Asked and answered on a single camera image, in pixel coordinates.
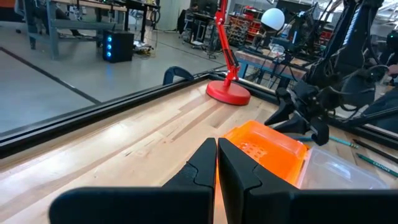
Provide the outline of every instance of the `wooden table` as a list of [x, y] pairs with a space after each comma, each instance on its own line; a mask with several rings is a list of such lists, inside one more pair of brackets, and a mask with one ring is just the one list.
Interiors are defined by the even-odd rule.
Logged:
[[[269, 50], [267, 49], [262, 49], [262, 53], [264, 55], [268, 55], [269, 54]], [[253, 55], [247, 52], [244, 52], [242, 50], [235, 52], [235, 56], [238, 59], [238, 61], [241, 63], [241, 69], [239, 71], [239, 77], [240, 78], [244, 78], [246, 75], [246, 71], [248, 69], [248, 66], [251, 65], [255, 68], [259, 68], [262, 71], [262, 75], [260, 76], [259, 81], [257, 82], [257, 84], [261, 83], [261, 79], [262, 76], [264, 75], [264, 72], [269, 72], [272, 73], [275, 64], [272, 63], [271, 60], [259, 57], [257, 55]], [[291, 62], [292, 64], [296, 64], [296, 65], [303, 65], [305, 63], [307, 63], [306, 61], [294, 58]], [[275, 73], [279, 74], [282, 69], [284, 68], [284, 65], [279, 65], [276, 70]], [[296, 68], [292, 68], [292, 71], [290, 71], [290, 69], [288, 67], [285, 68], [285, 70], [281, 73], [281, 81], [284, 80], [284, 82], [280, 82], [281, 84], [285, 85], [286, 83], [289, 83], [289, 81], [291, 79], [301, 79], [303, 77], [303, 75], [305, 74], [305, 71], [303, 70], [299, 70]]]
[[[247, 106], [220, 103], [206, 95], [206, 84], [197, 83], [1, 160], [0, 223], [47, 223], [52, 200], [76, 187], [162, 185], [206, 138], [222, 136], [249, 119], [263, 122], [277, 109], [255, 97]], [[341, 139], [354, 137], [335, 128], [330, 132]], [[322, 148], [389, 185], [396, 181], [354, 155], [360, 152], [398, 171], [396, 164], [371, 151], [332, 141]], [[383, 149], [398, 156], [395, 150]], [[219, 192], [220, 188], [215, 223], [226, 223]]]

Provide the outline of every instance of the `concrete floor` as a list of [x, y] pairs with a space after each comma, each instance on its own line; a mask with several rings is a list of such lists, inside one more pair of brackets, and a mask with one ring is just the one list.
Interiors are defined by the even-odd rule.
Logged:
[[[210, 60], [202, 50], [182, 44], [176, 33], [158, 31], [156, 37], [156, 32], [147, 32], [146, 41], [153, 46], [156, 38], [152, 58], [134, 56], [131, 62], [110, 64], [103, 61], [94, 42], [63, 42], [60, 58], [51, 60], [47, 45], [38, 42], [37, 49], [31, 50], [26, 32], [17, 34], [14, 26], [0, 27], [1, 47], [99, 102], [161, 85], [164, 72], [171, 66], [198, 73], [224, 65], [222, 55]], [[0, 68], [6, 71], [6, 75], [0, 76], [0, 94], [4, 96], [0, 101], [0, 136], [7, 130], [92, 105], [4, 53], [0, 57]]]

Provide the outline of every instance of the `orange plastic box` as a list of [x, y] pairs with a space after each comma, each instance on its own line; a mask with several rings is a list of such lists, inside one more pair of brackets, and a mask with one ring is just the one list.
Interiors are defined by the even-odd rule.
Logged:
[[248, 121], [223, 137], [267, 170], [292, 185], [296, 184], [307, 153], [301, 142], [257, 121]]

